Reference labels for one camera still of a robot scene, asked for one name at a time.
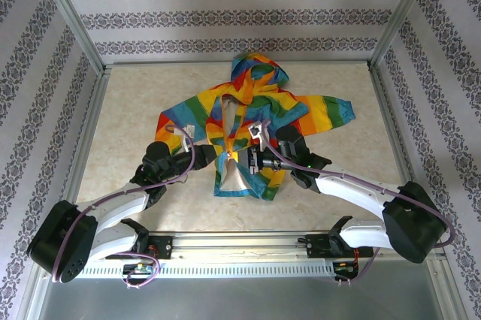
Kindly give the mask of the rainbow striped hooded jacket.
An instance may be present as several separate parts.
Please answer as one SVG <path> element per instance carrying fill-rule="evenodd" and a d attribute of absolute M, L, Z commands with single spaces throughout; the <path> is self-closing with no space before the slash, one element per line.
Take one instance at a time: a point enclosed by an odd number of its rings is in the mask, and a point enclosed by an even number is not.
<path fill-rule="evenodd" d="M 276 131 L 293 125 L 304 135 L 339 128 L 355 119 L 350 101 L 324 95 L 294 95 L 284 89 L 288 74 L 274 61 L 260 53 L 249 53 L 232 62 L 231 79 L 163 110 L 159 115 L 155 139 L 168 145 L 172 153 L 182 147 L 181 139 L 166 130 L 168 125 L 180 128 L 195 126 L 193 141 L 207 141 L 228 151 L 223 166 L 215 166 L 213 193 L 217 197 L 252 196 L 274 199 L 285 171 L 263 170 L 260 174 L 242 174 L 232 184 L 228 157 L 256 143 L 248 127 L 269 120 L 267 132 L 272 145 L 277 145 Z"/>

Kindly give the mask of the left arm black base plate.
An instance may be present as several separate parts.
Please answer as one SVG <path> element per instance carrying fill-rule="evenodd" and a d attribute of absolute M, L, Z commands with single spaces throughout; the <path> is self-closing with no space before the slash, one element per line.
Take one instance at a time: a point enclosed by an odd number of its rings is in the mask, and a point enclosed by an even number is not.
<path fill-rule="evenodd" d="M 139 238 L 132 248 L 133 252 L 151 255 L 160 260 L 169 260 L 173 250 L 173 238 L 170 236 L 149 235 Z"/>

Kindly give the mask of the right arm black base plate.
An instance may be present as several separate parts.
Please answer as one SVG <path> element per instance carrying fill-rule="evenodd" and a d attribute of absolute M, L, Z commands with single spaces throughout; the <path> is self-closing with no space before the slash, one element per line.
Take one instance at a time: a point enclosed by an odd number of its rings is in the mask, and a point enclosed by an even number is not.
<path fill-rule="evenodd" d="M 370 258 L 372 247 L 350 247 L 340 236 L 328 234 L 307 234 L 304 237 L 308 258 L 354 258 L 355 250 L 360 258 Z"/>

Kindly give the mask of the grey metal sheet panel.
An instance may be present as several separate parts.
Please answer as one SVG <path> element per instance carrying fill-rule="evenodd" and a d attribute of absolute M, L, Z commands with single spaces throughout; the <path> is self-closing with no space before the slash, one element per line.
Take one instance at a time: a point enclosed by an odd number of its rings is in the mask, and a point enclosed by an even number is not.
<path fill-rule="evenodd" d="M 439 261 L 374 262 L 352 285 L 319 277 L 40 283 L 21 320 L 467 320 Z"/>

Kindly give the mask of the aluminium frame post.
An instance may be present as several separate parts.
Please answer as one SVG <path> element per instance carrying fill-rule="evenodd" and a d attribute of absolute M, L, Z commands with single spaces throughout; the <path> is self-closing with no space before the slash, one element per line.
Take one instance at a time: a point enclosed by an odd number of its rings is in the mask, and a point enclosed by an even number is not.
<path fill-rule="evenodd" d="M 407 15 L 414 2 L 415 0 L 399 0 L 399 2 L 396 4 L 395 9 L 393 10 L 392 15 L 386 24 L 386 27 L 384 28 L 377 42 L 377 45 L 375 46 L 374 51 L 368 60 L 368 68 L 370 72 L 374 71 L 383 60 L 384 55 L 388 51 L 389 46 L 393 42 L 399 28 L 407 18 Z"/>
<path fill-rule="evenodd" d="M 54 0 L 54 2 L 56 3 L 57 8 L 59 9 L 67 25 L 74 33 L 74 36 L 77 39 L 80 47 L 86 54 L 90 64 L 93 66 L 95 73 L 97 75 L 102 75 L 104 73 L 105 64 L 101 59 L 101 56 L 97 51 L 94 42 L 89 36 L 89 33 L 72 1 Z"/>

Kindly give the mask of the aluminium frame crossbar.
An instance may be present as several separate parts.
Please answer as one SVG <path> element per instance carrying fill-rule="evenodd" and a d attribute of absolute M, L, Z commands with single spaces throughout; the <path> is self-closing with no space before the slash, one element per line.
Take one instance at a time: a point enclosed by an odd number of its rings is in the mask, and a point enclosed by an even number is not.
<path fill-rule="evenodd" d="M 341 60 L 288 60 L 277 61 L 279 65 L 367 65 L 369 61 L 367 59 L 341 59 Z M 104 71 L 112 71 L 115 68 L 143 68 L 143 67 L 156 67 L 156 66 L 171 66 L 171 65 L 227 65 L 231 67 L 231 61 L 174 61 L 174 62 L 119 62 L 106 64 Z"/>

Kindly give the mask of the aluminium mounting rail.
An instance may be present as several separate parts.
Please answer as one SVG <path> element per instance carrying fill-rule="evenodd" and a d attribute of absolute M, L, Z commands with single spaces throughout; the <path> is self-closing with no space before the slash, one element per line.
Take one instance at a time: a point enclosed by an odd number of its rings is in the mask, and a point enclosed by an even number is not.
<path fill-rule="evenodd" d="M 150 235 L 173 238 L 171 260 L 185 259 L 196 262 L 239 261 L 301 261 L 308 259 L 306 247 L 298 238 L 307 234 L 326 234 L 328 231 L 190 231 L 149 232 Z M 89 253 L 90 261 L 117 258 L 121 252 L 130 252 L 138 235 L 125 224 L 107 228 L 97 234 Z M 388 237 L 380 229 L 363 227 L 354 237 L 348 237 L 351 246 L 389 249 Z"/>

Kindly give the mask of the aluminium frame side rail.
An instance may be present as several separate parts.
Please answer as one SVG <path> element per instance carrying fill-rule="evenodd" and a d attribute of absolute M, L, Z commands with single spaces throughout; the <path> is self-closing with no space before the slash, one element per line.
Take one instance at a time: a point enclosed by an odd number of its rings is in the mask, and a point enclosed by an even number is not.
<path fill-rule="evenodd" d="M 31 209 L 37 210 L 32 217 L 36 221 L 32 234 L 37 233 L 55 204 L 63 200 L 77 202 L 102 84 L 103 75 L 97 75 L 81 59 L 54 118 L 53 133 L 32 193 Z"/>
<path fill-rule="evenodd" d="M 409 156 L 404 146 L 404 140 L 398 128 L 395 114 L 392 110 L 389 97 L 383 91 L 383 82 L 379 78 L 375 70 L 369 70 L 374 91 L 380 106 L 380 110 L 385 123 L 386 131 L 388 133 L 389 141 L 394 153 L 395 162 L 398 167 L 398 173 L 401 177 L 401 188 L 412 185 L 412 168 Z M 419 220 L 421 225 L 434 227 L 438 226 L 441 230 L 446 230 L 444 223 L 433 213 L 430 213 L 424 208 L 416 206 L 403 198 L 398 199 L 399 215 L 402 219 L 409 219 L 414 223 Z"/>

